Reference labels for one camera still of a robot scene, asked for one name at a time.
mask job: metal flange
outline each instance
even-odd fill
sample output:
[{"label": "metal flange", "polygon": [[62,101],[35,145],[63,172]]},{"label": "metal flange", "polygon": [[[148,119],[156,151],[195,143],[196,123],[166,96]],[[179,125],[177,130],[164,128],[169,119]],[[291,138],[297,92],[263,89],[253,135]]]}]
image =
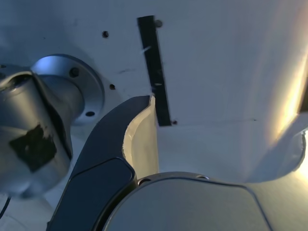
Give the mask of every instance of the metal flange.
[{"label": "metal flange", "polygon": [[104,89],[97,73],[85,62],[70,55],[54,54],[39,59],[32,67],[39,76],[61,77],[72,82],[84,99],[84,110],[73,122],[83,125],[95,121],[104,104]]}]

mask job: cable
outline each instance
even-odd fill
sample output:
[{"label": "cable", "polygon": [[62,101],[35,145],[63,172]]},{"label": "cable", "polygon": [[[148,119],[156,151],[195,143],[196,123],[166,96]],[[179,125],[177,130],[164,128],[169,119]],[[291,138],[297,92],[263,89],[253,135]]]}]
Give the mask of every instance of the cable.
[{"label": "cable", "polygon": [[0,219],[3,217],[7,207],[9,206],[10,201],[11,201],[11,197],[9,196],[8,199],[6,199],[5,205],[4,205],[3,209],[0,212]]}]

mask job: black tape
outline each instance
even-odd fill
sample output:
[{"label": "black tape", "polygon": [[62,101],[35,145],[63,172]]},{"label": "black tape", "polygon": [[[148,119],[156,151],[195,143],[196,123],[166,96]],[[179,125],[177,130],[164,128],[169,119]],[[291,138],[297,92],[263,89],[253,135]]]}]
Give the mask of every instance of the black tape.
[{"label": "black tape", "polygon": [[148,68],[152,92],[156,98],[156,116],[159,126],[171,126],[169,106],[161,63],[154,16],[138,18],[143,53]]}]

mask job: screw hole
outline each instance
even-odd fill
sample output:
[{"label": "screw hole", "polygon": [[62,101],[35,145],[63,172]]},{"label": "screw hole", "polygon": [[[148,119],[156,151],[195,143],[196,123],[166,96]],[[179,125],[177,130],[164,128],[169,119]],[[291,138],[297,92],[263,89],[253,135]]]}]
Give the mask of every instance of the screw hole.
[{"label": "screw hole", "polygon": [[108,38],[109,37],[109,33],[108,33],[108,31],[103,31],[102,32],[102,36],[103,36],[103,38]]},{"label": "screw hole", "polygon": [[73,67],[70,71],[69,71],[69,76],[72,78],[75,78],[77,76],[79,76],[79,69],[76,67]]},{"label": "screw hole", "polygon": [[150,179],[147,179],[147,178],[144,178],[144,179],[142,179],[142,180],[140,180],[140,181],[138,182],[138,185],[140,186],[140,185],[142,185],[143,183],[149,182],[149,181],[151,181],[151,180],[150,180]]},{"label": "screw hole", "polygon": [[115,85],[113,85],[113,84],[110,84],[109,88],[110,88],[110,90],[115,90],[116,89]]},{"label": "screw hole", "polygon": [[202,178],[202,179],[207,179],[207,180],[210,179],[209,177],[205,177],[205,176],[197,176],[197,178]]},{"label": "screw hole", "polygon": [[94,116],[94,115],[95,115],[94,112],[87,112],[87,113],[86,113],[86,116],[89,116],[89,117]]}]

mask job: mounting bolt hole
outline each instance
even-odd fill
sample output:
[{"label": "mounting bolt hole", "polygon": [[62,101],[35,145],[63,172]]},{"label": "mounting bolt hole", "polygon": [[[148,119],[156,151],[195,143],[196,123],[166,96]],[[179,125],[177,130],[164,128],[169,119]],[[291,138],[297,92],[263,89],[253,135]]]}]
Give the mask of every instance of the mounting bolt hole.
[{"label": "mounting bolt hole", "polygon": [[197,178],[203,178],[203,179],[207,179],[207,180],[210,179],[209,177],[205,177],[205,176],[197,176]]},{"label": "mounting bolt hole", "polygon": [[87,112],[87,113],[86,113],[86,116],[89,116],[89,117],[94,116],[94,115],[95,115],[94,112]]},{"label": "mounting bolt hole", "polygon": [[159,19],[155,20],[154,23],[157,28],[161,28],[163,26],[163,22]]},{"label": "mounting bolt hole", "polygon": [[150,179],[147,179],[147,178],[144,178],[144,179],[142,179],[142,180],[140,180],[140,181],[138,182],[138,185],[140,186],[140,185],[142,185],[143,183],[148,182],[148,181],[151,181],[151,180],[150,180]]},{"label": "mounting bolt hole", "polygon": [[75,78],[77,76],[79,76],[79,69],[76,67],[73,67],[70,71],[69,71],[69,76],[72,78]]},{"label": "mounting bolt hole", "polygon": [[110,84],[109,88],[110,88],[110,90],[115,90],[116,89],[115,85],[113,85],[113,84]]},{"label": "mounting bolt hole", "polygon": [[102,36],[103,36],[103,38],[108,38],[109,37],[108,31],[103,31]]}]

